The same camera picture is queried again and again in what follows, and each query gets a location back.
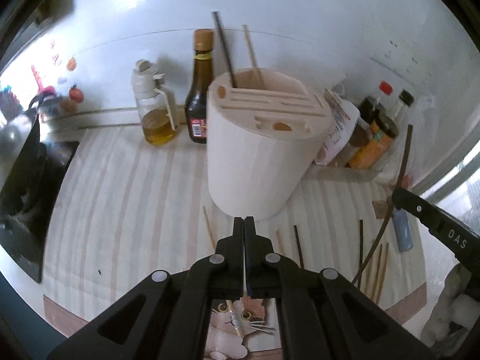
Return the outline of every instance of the bottle label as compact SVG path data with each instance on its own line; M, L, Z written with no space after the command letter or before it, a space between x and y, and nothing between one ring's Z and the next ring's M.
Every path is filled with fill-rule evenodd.
M198 52L195 54L195 59L205 60L205 59L212 59L212 51L207 52Z
M393 138L380 130L376 121L372 122L371 130L373 138L360 148L349 161L349 165L353 169L370 169L393 142Z
M190 119L191 134L195 138L207 137L207 120L206 119Z

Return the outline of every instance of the orange object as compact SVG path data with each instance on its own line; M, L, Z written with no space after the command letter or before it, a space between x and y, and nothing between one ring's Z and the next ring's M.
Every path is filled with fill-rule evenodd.
M68 71L74 71L76 67L77 61L75 60L75 57L71 57L66 64L66 68Z
M371 141L358 150L349 161L353 169L370 169L394 141L392 137L380 130L376 120L371 124L371 130L373 131Z
M60 105L60 107L62 107L64 111L68 112L69 114L73 114L78 111L78 105L73 100L65 98L60 100L58 104Z
M83 92L77 88L76 84L70 88L70 90L68 91L68 96L78 104L80 104L84 98Z

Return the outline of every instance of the screw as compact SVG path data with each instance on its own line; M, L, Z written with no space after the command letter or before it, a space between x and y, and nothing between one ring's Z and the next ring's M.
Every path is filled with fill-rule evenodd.
M268 253L267 256L265 256L265 260L269 263L277 263L280 261L280 255L276 253Z
M210 260L212 264L222 264L224 259L225 257L223 257L221 254L212 254L208 260Z
M333 268L323 270L323 277L328 280L335 280L338 277L338 272Z
M156 282L164 281L168 277L165 271L155 271L152 273L152 280Z

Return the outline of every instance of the red bottle cap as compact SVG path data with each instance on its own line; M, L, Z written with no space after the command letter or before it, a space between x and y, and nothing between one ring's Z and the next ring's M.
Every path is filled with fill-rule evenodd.
M386 81L382 81L378 87L387 96L390 96L393 92L392 86L389 83L387 83Z

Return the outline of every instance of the white label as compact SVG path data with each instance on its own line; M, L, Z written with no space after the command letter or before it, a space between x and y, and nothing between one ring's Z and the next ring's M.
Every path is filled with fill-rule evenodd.
M334 117L334 122L328 131L323 146L320 148L317 158L315 158L317 165L327 165L344 148L360 115L358 108L351 102L340 99L334 92L330 92L330 94L336 99L347 117Z
M200 128L199 124L191 125L191 130L194 137L201 137L202 136L202 129Z
M450 231L448 232L448 238L453 238L453 237L455 237L455 231L452 229L452 230L450 230ZM465 249L465 246L467 246L467 240L466 240L466 239L460 239L460 236L459 236L459 235L457 235L457 236L454 238L453 242L455 242L455 243L457 243L458 245L460 245L460 247L461 247L462 249Z

